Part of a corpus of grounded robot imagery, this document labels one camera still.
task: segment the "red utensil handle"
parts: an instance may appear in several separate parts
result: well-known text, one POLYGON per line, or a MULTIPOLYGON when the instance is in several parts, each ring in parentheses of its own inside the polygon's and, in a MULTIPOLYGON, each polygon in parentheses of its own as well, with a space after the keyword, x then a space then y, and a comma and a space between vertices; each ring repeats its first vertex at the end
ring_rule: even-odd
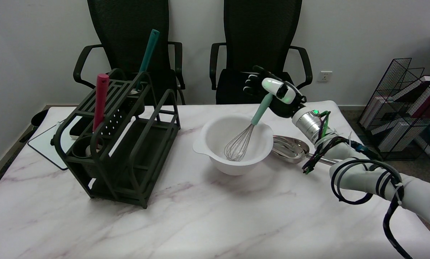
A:
POLYGON ((109 76, 99 74, 97 76, 97 88, 95 90, 95 117, 93 118, 93 131, 95 131, 104 119, 104 106, 108 94, 109 76))

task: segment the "whisk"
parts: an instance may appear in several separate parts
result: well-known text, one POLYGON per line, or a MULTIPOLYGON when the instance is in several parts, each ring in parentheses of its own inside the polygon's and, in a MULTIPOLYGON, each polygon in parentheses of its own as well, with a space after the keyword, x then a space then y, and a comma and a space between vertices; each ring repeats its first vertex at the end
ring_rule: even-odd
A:
POLYGON ((273 97, 274 95, 267 94, 265 98, 263 98, 260 107, 258 108, 258 110, 256 110, 256 113, 251 120, 250 126, 248 126, 244 131, 242 131, 239 135, 233 138, 233 140, 231 140, 225 146, 224 154, 228 161, 239 162, 245 157, 248 143, 250 142, 250 138, 252 136, 253 128, 260 121, 260 118, 263 116, 266 109, 269 107, 269 104, 273 100, 273 97))

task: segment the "electrical outlet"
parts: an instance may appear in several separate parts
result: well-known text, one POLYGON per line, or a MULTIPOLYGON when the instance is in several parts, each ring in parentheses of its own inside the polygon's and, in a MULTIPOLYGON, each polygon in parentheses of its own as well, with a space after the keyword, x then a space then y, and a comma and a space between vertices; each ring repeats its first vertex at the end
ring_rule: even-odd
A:
POLYGON ((318 82, 329 82, 332 77, 332 71, 321 71, 319 73, 318 82))

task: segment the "teal whisk handle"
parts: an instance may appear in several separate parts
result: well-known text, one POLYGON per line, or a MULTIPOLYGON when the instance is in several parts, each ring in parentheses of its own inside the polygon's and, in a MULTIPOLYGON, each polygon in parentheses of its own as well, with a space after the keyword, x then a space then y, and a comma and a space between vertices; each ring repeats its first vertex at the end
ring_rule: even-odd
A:
MULTIPOLYGON (((157 40, 159 39, 159 31, 153 29, 151 31, 151 35, 149 35, 148 46, 146 46, 146 51, 144 52, 143 60, 141 61, 140 71, 144 72, 148 69, 149 61, 151 61, 151 57, 153 56, 154 48, 156 47, 157 40)), ((138 90, 141 82, 136 84, 136 90, 138 90)))
POLYGON ((258 124, 261 117, 263 116, 263 114, 265 113, 265 111, 268 109, 269 105, 273 101, 273 97, 274 95, 269 93, 265 96, 265 98, 263 98, 260 104, 260 107, 258 108, 258 110, 256 110, 256 113, 251 120, 252 125, 256 126, 258 124))

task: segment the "chair armrest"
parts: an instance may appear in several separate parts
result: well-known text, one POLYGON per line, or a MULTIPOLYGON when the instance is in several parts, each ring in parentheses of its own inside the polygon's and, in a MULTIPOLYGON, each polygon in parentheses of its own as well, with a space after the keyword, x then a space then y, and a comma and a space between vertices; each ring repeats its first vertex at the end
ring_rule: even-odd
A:
POLYGON ((297 89, 301 89, 313 82, 313 71, 311 69, 311 63, 309 62, 308 53, 306 49, 297 46, 290 46, 289 49, 296 49, 300 53, 300 57, 302 58, 304 74, 306 76, 306 80, 297 86, 297 89))
POLYGON ((175 74, 180 82, 180 89, 185 90, 185 81, 183 80, 183 45, 181 42, 169 41, 169 45, 175 48, 175 74))
POLYGON ((124 73, 124 71, 122 69, 115 68, 115 69, 111 70, 110 72, 108 72, 107 74, 108 74, 110 79, 127 81, 126 74, 124 73))
POLYGON ((210 80, 212 81, 212 90, 216 90, 216 65, 218 62, 218 51, 220 46, 226 46, 226 43, 214 43, 212 44, 212 50, 210 51, 210 80))
POLYGON ((85 80, 82 80, 82 78, 80 78, 80 74, 84 67, 85 61, 87 60, 87 56, 89 55, 90 51, 96 47, 103 47, 103 45, 98 44, 98 45, 90 45, 90 46, 84 47, 84 49, 79 55, 79 58, 77 59, 76 66, 74 67, 74 72, 72 74, 72 76, 74 77, 74 81, 84 84, 92 89, 95 89, 95 85, 85 80))

